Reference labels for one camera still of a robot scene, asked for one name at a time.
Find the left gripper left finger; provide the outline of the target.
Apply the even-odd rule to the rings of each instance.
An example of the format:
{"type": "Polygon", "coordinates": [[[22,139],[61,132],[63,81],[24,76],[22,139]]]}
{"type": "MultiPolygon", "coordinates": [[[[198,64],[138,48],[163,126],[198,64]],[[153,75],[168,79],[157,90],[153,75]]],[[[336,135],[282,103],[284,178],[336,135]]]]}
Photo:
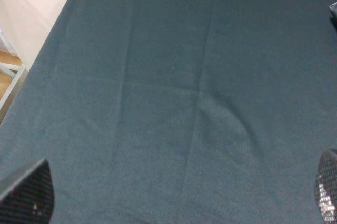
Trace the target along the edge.
{"type": "Polygon", "coordinates": [[[54,205],[46,159],[29,162],[1,180],[1,223],[49,223],[54,205]]]}

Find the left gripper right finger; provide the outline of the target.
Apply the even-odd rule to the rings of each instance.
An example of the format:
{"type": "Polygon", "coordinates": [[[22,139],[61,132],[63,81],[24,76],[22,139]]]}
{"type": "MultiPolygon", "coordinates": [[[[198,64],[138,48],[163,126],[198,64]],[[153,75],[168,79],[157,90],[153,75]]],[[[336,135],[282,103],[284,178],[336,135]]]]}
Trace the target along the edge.
{"type": "Polygon", "coordinates": [[[336,149],[322,153],[314,193],[323,222],[336,223],[336,149]]]}

